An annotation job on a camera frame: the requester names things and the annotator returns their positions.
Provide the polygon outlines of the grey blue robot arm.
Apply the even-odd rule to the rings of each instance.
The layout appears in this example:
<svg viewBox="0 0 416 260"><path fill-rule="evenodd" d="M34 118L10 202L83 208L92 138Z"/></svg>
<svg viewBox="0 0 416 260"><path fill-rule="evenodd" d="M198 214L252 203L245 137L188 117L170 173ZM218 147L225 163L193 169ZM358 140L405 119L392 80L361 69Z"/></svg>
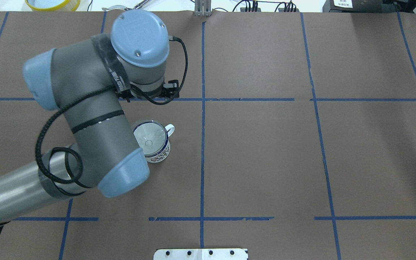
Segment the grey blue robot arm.
<svg viewBox="0 0 416 260"><path fill-rule="evenodd" d="M56 111L37 137L35 161L0 176L0 228L45 206L97 187L107 198L149 176L143 149L119 99L166 105L183 83L165 82L170 41L166 24L131 9L99 34L25 62L23 77L34 99Z"/></svg>

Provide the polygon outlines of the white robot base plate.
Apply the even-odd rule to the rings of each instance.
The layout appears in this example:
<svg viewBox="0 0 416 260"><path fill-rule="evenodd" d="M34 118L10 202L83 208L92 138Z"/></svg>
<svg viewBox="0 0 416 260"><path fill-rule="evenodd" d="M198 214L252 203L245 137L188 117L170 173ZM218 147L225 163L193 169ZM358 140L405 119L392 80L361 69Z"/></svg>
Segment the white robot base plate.
<svg viewBox="0 0 416 260"><path fill-rule="evenodd" d="M249 260L247 249L243 248L178 248L160 249L153 255L154 260Z"/></svg>

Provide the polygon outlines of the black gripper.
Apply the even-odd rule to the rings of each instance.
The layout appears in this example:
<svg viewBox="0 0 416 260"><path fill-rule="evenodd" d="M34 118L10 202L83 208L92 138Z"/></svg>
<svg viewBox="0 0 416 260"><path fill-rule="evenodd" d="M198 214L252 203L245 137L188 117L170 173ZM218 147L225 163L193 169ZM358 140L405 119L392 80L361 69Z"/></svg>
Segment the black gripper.
<svg viewBox="0 0 416 260"><path fill-rule="evenodd" d="M171 102L179 97L179 81L171 80L163 82L152 90L146 90L148 84L131 83L130 89L121 93L121 98L130 102L132 99L142 99L149 102L157 102L157 98L164 99L163 102Z"/></svg>

